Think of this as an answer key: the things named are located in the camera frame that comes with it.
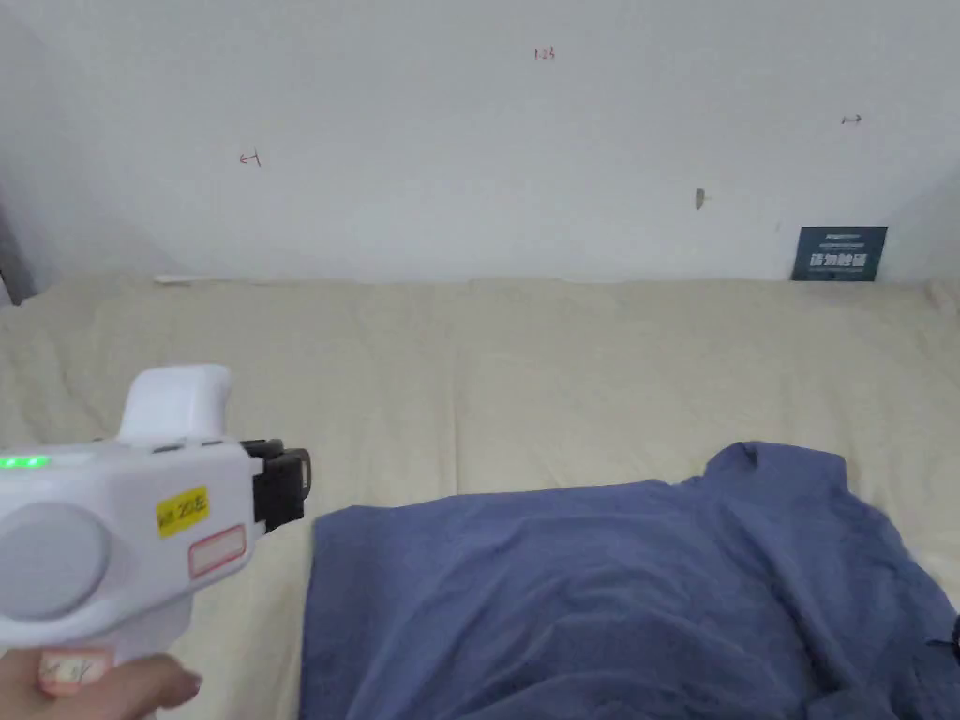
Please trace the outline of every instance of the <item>hand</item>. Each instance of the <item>hand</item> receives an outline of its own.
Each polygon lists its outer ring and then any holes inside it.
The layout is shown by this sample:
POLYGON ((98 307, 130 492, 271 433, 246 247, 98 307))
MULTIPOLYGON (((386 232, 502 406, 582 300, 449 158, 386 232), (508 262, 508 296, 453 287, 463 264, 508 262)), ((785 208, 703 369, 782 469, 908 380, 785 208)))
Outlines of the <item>hand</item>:
POLYGON ((0 720, 142 720, 176 708, 200 692, 201 678, 173 658, 126 662, 76 695, 54 699, 37 687, 38 650, 10 650, 0 659, 0 720))

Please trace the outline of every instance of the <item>beige bedsheet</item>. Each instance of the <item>beige bedsheet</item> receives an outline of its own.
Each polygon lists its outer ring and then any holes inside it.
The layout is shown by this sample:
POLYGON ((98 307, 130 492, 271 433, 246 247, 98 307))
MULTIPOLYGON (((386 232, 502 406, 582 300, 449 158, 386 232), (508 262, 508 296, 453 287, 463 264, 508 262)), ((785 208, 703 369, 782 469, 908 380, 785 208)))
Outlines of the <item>beige bedsheet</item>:
MULTIPOLYGON (((312 516, 678 481, 737 440, 800 444, 847 457, 854 490, 957 603, 958 297, 949 283, 86 280, 0 311, 0 444, 111 435, 139 371, 188 362, 232 367, 232 435, 311 450, 312 516)), ((271 534, 198 596, 174 652, 206 684, 177 716, 295 716, 309 532, 271 534)))

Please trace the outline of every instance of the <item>dark blue sign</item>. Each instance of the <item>dark blue sign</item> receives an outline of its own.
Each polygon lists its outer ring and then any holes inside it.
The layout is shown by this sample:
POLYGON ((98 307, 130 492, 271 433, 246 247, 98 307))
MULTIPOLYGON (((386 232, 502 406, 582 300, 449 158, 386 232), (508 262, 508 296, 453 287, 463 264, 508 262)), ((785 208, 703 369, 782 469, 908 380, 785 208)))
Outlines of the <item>dark blue sign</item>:
POLYGON ((872 282, 887 228, 801 228, 792 280, 872 282))

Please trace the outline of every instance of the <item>handheld device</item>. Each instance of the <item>handheld device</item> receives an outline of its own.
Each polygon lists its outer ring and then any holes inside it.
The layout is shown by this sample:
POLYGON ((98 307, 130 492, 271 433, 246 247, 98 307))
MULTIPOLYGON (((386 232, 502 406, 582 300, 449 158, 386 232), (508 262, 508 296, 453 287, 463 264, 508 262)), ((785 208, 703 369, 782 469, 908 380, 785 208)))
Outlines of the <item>handheld device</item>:
POLYGON ((303 517, 309 454, 225 436, 229 389, 223 366, 148 370, 113 440, 0 452, 0 645, 44 648, 50 694, 165 651, 195 592, 303 517))

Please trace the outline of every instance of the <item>white wall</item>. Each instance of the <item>white wall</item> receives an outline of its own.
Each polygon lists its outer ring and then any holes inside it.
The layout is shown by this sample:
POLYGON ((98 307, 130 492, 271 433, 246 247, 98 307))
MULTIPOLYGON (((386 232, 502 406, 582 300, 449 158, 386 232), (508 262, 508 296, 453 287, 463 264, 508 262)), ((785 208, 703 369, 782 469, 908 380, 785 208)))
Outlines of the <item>white wall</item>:
POLYGON ((956 0, 0 0, 0 204, 40 287, 777 278, 821 224, 960 276, 958 29, 956 0))

